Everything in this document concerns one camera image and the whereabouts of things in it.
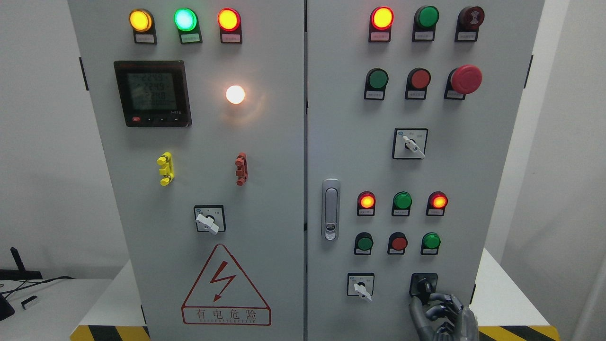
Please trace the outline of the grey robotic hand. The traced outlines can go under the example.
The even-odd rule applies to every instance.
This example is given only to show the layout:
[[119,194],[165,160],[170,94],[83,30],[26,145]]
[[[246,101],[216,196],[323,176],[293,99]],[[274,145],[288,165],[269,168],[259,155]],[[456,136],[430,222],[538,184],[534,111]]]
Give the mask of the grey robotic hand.
[[438,301],[425,309],[417,296],[411,298],[410,315],[420,341],[478,341],[478,320],[470,308],[453,295],[432,293]]

